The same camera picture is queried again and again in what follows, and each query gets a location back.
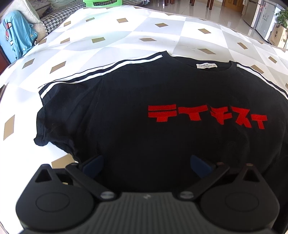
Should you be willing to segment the black jacket with white stripes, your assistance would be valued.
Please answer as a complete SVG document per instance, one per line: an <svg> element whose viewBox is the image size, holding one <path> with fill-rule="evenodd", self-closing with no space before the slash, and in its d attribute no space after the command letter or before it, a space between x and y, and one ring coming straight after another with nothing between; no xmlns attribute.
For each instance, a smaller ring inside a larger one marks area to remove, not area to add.
<svg viewBox="0 0 288 234"><path fill-rule="evenodd" d="M102 158L96 180L113 191L184 190L211 165L252 163L287 195L287 92L240 63L158 52L40 87L35 143L79 163Z"/></svg>

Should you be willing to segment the smartphone on table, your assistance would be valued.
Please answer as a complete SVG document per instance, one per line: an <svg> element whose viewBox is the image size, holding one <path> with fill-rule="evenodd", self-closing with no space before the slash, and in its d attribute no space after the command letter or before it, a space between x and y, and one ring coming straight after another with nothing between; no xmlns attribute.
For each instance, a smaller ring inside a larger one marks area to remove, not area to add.
<svg viewBox="0 0 288 234"><path fill-rule="evenodd" d="M4 92L6 90L8 84L4 84L1 88L0 88L0 101L3 98Z"/></svg>

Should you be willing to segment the checkered diamond tablecloth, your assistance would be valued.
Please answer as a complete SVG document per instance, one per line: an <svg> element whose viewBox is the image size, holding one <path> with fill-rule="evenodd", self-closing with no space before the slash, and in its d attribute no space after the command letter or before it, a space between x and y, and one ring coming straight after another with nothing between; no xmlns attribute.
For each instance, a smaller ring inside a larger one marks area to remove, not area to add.
<svg viewBox="0 0 288 234"><path fill-rule="evenodd" d="M19 233L21 192L64 151L34 143L39 87L88 68L166 51L197 60L236 61L287 89L287 50L221 24L142 7L82 8L1 74L1 226Z"/></svg>

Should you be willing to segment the cardboard box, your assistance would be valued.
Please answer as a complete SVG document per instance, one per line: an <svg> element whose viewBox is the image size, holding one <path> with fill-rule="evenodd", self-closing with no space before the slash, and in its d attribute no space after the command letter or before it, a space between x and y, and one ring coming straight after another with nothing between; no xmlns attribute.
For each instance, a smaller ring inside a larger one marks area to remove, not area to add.
<svg viewBox="0 0 288 234"><path fill-rule="evenodd" d="M280 24L275 24L268 41L276 47L285 48L287 42L287 28Z"/></svg>

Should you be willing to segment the blue cartoon garment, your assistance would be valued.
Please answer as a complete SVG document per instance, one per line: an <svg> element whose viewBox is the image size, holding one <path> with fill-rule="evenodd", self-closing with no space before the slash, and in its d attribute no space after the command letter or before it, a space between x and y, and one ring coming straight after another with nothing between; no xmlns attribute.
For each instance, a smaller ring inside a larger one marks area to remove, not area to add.
<svg viewBox="0 0 288 234"><path fill-rule="evenodd" d="M1 48L13 63L36 45L38 34L21 12L9 12L1 22Z"/></svg>

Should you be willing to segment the houndstooth sofa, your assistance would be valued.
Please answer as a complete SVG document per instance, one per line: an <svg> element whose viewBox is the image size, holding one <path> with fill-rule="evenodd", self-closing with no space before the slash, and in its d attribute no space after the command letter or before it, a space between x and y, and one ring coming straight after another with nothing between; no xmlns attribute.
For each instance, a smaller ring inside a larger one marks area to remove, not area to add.
<svg viewBox="0 0 288 234"><path fill-rule="evenodd" d="M122 5L147 5L149 1L122 1ZM47 35L54 31L61 23L63 23L70 15L77 10L86 7L83 1L71 1L69 4L59 7L41 18Z"/></svg>

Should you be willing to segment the silver refrigerator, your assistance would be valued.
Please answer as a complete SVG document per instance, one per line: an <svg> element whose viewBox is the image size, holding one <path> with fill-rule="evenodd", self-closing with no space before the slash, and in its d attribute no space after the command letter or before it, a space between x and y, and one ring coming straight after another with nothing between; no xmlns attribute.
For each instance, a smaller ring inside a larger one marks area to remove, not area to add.
<svg viewBox="0 0 288 234"><path fill-rule="evenodd" d="M251 28L256 28L263 6L262 0L243 1L242 19Z"/></svg>

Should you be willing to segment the green plastic chair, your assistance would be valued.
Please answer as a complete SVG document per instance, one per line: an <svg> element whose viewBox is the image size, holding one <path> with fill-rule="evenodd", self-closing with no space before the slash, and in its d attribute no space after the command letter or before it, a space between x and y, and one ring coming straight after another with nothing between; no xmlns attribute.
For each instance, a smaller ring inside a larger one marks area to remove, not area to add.
<svg viewBox="0 0 288 234"><path fill-rule="evenodd" d="M83 3L86 4L86 7L114 7L121 6L122 0L83 0Z"/></svg>

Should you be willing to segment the green potted plant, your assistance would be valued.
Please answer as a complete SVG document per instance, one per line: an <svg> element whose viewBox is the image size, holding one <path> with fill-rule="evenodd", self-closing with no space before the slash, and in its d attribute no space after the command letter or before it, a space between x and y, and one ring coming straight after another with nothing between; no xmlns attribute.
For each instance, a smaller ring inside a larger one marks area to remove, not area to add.
<svg viewBox="0 0 288 234"><path fill-rule="evenodd" d="M287 29L287 21L288 21L288 10L281 10L276 14L277 24L283 26L285 29Z"/></svg>

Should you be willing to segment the white pillow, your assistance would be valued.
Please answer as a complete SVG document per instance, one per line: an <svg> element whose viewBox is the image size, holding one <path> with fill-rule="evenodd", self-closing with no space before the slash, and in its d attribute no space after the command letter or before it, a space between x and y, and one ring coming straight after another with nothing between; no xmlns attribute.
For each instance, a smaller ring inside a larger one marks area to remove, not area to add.
<svg viewBox="0 0 288 234"><path fill-rule="evenodd" d="M39 43L47 36L47 32L43 22L40 20L38 13L35 11L33 6L29 1L12 1L10 6L4 11L1 15L1 21L3 21L4 17L7 16L8 13L13 11L21 12L22 16L33 26L33 29L37 32L38 37L36 43Z"/></svg>

